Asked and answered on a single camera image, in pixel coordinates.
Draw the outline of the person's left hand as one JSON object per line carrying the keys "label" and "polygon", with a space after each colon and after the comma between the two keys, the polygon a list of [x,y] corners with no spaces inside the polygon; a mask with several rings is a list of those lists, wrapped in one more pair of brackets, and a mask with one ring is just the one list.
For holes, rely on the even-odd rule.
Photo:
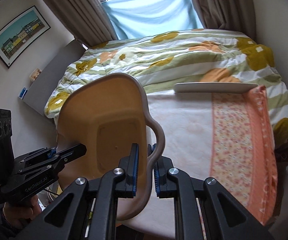
{"label": "person's left hand", "polygon": [[6,202],[3,207],[5,219],[15,228],[22,229],[41,214],[42,210],[38,200],[39,198],[36,194],[28,202],[19,206],[10,205]]}

